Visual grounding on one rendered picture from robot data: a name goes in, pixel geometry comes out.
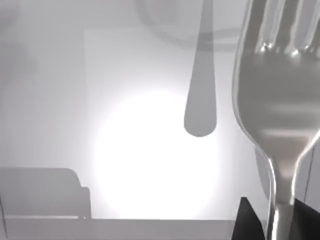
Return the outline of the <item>white round plate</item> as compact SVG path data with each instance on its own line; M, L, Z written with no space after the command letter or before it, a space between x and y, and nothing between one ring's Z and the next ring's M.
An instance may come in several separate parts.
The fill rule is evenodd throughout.
M239 27L227 27L214 30L214 0L201 0L201 12L199 17L199 29L195 34L181 38L178 31L169 33L159 27L155 17L152 17L151 7L155 7L155 13L160 9L171 10L178 8L178 0L134 0L134 10L141 23L147 26L153 35L163 42L173 44L185 49L195 44L196 49L202 52L230 53L237 47L237 43L215 43L215 40L235 38L240 35Z

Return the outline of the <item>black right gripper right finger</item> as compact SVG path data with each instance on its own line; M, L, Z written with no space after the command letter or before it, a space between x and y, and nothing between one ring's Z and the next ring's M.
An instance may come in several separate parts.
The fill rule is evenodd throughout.
M320 240L320 212L296 199L290 240Z

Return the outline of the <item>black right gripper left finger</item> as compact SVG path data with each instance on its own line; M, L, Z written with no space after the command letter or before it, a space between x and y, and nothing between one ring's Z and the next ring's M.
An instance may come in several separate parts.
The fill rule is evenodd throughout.
M262 223L247 197L241 197L231 240L265 240Z

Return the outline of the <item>silver metal fork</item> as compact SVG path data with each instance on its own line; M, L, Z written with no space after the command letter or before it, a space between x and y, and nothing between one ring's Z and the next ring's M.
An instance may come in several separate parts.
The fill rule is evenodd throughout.
M302 161L320 140L320 0L248 0L232 106L270 176L266 240L289 240Z

